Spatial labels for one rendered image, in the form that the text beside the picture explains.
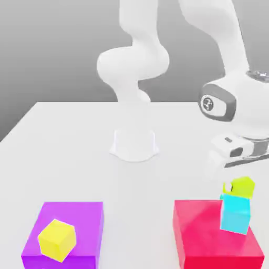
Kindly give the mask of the small cyan cube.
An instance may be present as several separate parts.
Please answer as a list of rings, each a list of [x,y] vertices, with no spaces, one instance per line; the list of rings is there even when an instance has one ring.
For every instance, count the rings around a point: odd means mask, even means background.
[[[247,235],[251,219],[249,198],[222,194],[220,229],[237,234]]]

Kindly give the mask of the large red box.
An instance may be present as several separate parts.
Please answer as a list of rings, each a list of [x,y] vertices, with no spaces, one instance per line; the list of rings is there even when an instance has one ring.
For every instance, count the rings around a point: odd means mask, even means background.
[[[173,230],[180,269],[262,269],[252,230],[220,229],[221,200],[175,200]]]

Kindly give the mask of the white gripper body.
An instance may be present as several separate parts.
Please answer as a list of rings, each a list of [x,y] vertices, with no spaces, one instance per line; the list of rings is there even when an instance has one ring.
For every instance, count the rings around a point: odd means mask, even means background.
[[[216,151],[210,151],[206,160],[206,178],[208,180],[216,179],[218,177],[218,173],[225,168],[231,168],[238,165],[248,164],[251,162],[261,161],[265,159],[269,159],[269,154],[253,158],[240,157],[238,159],[236,157],[234,160],[232,160],[231,158],[220,155]]]

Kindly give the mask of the large purple box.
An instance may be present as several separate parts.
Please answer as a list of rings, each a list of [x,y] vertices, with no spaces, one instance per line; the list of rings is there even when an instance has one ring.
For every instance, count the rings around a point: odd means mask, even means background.
[[[38,236],[54,219],[70,224],[76,246],[62,261],[42,254]],[[104,210],[102,202],[45,202],[22,252],[25,269],[98,269]]]

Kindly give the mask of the small yellow cube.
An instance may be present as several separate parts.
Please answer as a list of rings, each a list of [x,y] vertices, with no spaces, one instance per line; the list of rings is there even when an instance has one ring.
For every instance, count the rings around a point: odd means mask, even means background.
[[[38,235],[42,255],[62,263],[76,246],[75,227],[53,219]]]

